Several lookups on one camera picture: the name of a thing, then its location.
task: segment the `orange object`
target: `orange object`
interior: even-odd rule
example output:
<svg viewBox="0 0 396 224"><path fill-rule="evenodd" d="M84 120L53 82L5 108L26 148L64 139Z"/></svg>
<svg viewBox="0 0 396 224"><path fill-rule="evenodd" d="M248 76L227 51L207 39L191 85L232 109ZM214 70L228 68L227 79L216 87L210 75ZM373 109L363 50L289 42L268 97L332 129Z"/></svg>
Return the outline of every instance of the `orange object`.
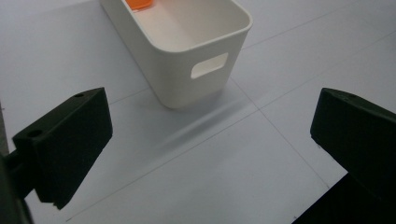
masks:
<svg viewBox="0 0 396 224"><path fill-rule="evenodd" d="M126 0L126 3L132 10L136 10L151 6L152 0Z"/></svg>

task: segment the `white plastic bin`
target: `white plastic bin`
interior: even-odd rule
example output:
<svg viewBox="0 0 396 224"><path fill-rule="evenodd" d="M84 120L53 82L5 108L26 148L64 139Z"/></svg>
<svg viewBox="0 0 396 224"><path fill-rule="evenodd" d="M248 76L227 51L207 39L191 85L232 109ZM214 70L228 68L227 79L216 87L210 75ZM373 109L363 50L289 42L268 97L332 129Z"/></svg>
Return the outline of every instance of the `white plastic bin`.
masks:
<svg viewBox="0 0 396 224"><path fill-rule="evenodd" d="M223 88L252 25L233 0L101 0L159 100L180 108Z"/></svg>

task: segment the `bin handle cutout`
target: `bin handle cutout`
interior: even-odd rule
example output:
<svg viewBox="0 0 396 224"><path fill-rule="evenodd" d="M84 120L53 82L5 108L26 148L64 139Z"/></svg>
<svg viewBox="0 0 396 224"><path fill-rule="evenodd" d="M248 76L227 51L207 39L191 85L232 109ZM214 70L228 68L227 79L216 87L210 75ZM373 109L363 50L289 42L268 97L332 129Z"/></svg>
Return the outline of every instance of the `bin handle cutout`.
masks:
<svg viewBox="0 0 396 224"><path fill-rule="evenodd" d="M191 78L196 79L206 74L219 70L227 62L228 53L220 54L214 58L196 64L191 71Z"/></svg>

